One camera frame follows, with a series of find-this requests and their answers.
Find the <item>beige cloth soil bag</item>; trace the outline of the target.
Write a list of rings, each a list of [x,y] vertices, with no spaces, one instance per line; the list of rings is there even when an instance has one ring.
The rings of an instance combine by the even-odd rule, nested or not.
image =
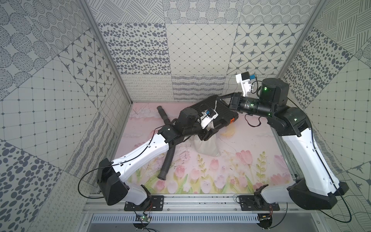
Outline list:
[[[220,156],[216,134],[212,135],[207,141],[202,141],[199,136],[194,135],[192,141],[194,148],[198,153],[210,157]]]

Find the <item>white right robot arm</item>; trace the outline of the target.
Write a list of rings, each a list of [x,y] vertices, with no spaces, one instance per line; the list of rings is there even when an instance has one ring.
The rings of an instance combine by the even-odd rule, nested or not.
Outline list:
[[[255,191],[259,202],[295,203],[305,210],[330,210],[349,190],[345,182],[339,181],[316,147],[313,127],[308,116],[298,107],[287,105],[289,85],[277,78],[266,78],[257,90],[257,98],[248,97],[256,77],[249,73],[236,75],[242,92],[230,94],[229,108],[239,113],[256,115],[267,119],[267,124],[292,151],[302,173],[289,184],[264,185]]]

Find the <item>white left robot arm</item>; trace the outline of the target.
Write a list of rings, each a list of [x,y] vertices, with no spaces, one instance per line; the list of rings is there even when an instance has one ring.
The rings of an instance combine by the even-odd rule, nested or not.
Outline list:
[[[152,138],[132,152],[113,161],[102,160],[98,167],[97,183],[107,205],[126,201],[137,206],[148,206],[151,193],[144,185],[128,183],[128,178],[153,158],[193,135],[207,140],[214,134],[207,126],[217,117],[218,113],[213,108],[198,112],[187,107],[177,119],[155,129]]]

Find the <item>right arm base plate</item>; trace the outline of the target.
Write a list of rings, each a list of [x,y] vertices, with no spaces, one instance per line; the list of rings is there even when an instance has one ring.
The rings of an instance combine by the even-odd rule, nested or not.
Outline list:
[[[279,211],[278,204],[267,203],[262,197],[255,195],[239,195],[236,202],[240,205],[242,211]]]

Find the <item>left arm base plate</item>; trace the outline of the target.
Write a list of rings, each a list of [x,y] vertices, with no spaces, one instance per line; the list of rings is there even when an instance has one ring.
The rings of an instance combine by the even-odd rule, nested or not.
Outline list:
[[[140,205],[135,205],[134,203],[126,202],[124,211],[128,212],[146,212],[146,211],[162,211],[164,203],[164,195],[152,195],[148,197]]]

